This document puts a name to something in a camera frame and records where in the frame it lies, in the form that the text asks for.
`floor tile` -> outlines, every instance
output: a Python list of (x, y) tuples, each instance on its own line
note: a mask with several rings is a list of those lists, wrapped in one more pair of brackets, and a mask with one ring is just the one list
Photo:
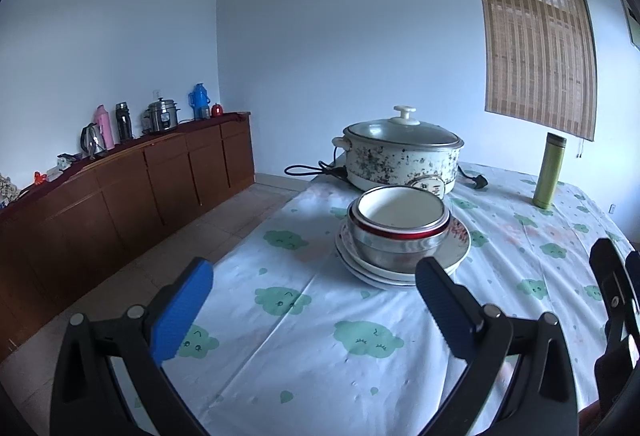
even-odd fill
[(254, 183), (247, 190), (203, 215), (201, 219), (229, 233), (237, 233), (265, 210), (271, 207), (279, 208), (296, 195), (295, 191)]
[(214, 251), (207, 254), (207, 259), (209, 262), (217, 263), (220, 259), (226, 256), (231, 250), (233, 250), (236, 245), (242, 241), (242, 237), (238, 237), (237, 235), (232, 235), (229, 239), (223, 242), (219, 247), (217, 247)]
[(70, 317), (70, 309), (66, 315), (58, 315), (0, 365), (0, 382), (15, 405), (25, 402), (53, 379), (62, 337)]
[(25, 402), (18, 406), (23, 418), (38, 436), (49, 436), (49, 413), (53, 380), (40, 387)]
[(91, 321), (120, 317), (129, 306), (147, 305), (158, 287), (134, 263), (130, 263), (78, 300), (72, 309), (85, 313)]
[(254, 229), (256, 229), (258, 226), (260, 226), (260, 224), (263, 223), (265, 219), (267, 219), (269, 216), (273, 215), (275, 212), (277, 212), (281, 208), (282, 208), (282, 205), (279, 204), (279, 203), (269, 207), (263, 213), (261, 213), (257, 217), (254, 217), (246, 225), (244, 225), (241, 229), (239, 229), (236, 232), (235, 235), (237, 235), (238, 237), (243, 237), (243, 238), (246, 237), (252, 231), (254, 231)]
[(213, 225), (202, 221), (194, 223), (164, 239), (134, 261), (156, 286), (171, 284), (194, 257), (205, 257), (230, 237), (228, 232)]

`red rim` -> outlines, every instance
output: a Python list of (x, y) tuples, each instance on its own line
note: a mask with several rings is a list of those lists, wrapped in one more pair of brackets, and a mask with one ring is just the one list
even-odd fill
[(398, 241), (406, 241), (409, 239), (425, 239), (427, 237), (432, 237), (434, 235), (438, 235), (439, 233), (445, 231), (449, 228), (449, 222), (451, 221), (451, 216), (447, 219), (447, 221), (438, 228), (429, 231), (421, 231), (418, 233), (391, 233), (390, 231), (378, 230), (372, 226), (366, 225), (365, 223), (359, 221), (351, 211), (351, 207), (349, 208), (349, 219), (351, 219), (358, 228), (362, 230), (372, 233), (373, 235), (377, 235), (379, 237), (386, 237), (387, 239), (397, 239)]

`pot handle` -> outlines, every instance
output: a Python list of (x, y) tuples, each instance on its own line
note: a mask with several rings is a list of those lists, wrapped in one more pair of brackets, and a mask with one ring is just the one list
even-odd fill
[(420, 120), (411, 118), (410, 114), (415, 112), (415, 107), (408, 105), (396, 105), (394, 111), (399, 111), (400, 116), (394, 116), (389, 118), (389, 121), (393, 123), (399, 123), (400, 125), (420, 125)]
[(331, 140), (331, 143), (333, 143), (334, 147), (337, 147), (338, 149), (344, 149), (345, 152), (351, 150), (351, 141), (344, 136), (336, 136)]
[(446, 183), (437, 174), (427, 174), (426, 176), (414, 178), (407, 183), (407, 186), (424, 189), (438, 196), (440, 199), (444, 199)]

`green thermos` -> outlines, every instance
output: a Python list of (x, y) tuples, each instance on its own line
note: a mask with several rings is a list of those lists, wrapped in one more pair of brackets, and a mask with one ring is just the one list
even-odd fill
[(566, 138), (550, 132), (546, 134), (545, 155), (542, 158), (538, 184), (533, 194), (533, 204), (540, 209), (548, 209), (554, 200), (565, 147)]

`plate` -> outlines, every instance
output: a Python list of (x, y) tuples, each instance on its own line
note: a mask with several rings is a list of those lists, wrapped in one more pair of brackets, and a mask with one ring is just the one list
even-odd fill
[[(351, 232), (349, 232), (346, 220), (342, 222), (338, 235), (340, 235), (342, 243), (351, 256), (351, 259), (369, 273), (373, 273), (377, 277), (391, 279), (391, 281), (405, 281), (415, 284), (415, 275), (413, 274), (390, 271), (361, 259), (356, 251), (353, 237), (351, 236)], [(433, 257), (438, 260), (447, 275), (451, 275), (457, 270), (458, 266), (460, 266), (460, 263), (465, 259), (470, 249), (471, 240), (468, 229), (466, 229), (466, 226), (458, 218), (451, 216), (449, 234), (438, 247)]]
[(415, 284), (410, 283), (388, 283), (387, 279), (384, 281), (380, 280), (381, 278), (377, 275), (373, 275), (361, 266), (359, 266), (354, 260), (351, 259), (351, 256), (347, 252), (344, 244), (342, 243), (342, 239), (336, 236), (335, 238), (335, 247), (338, 249), (338, 254), (340, 255), (340, 260), (345, 265), (347, 270), (354, 276), (368, 284), (369, 286), (373, 286), (373, 288), (378, 288), (380, 290), (387, 291), (408, 291), (415, 290)]

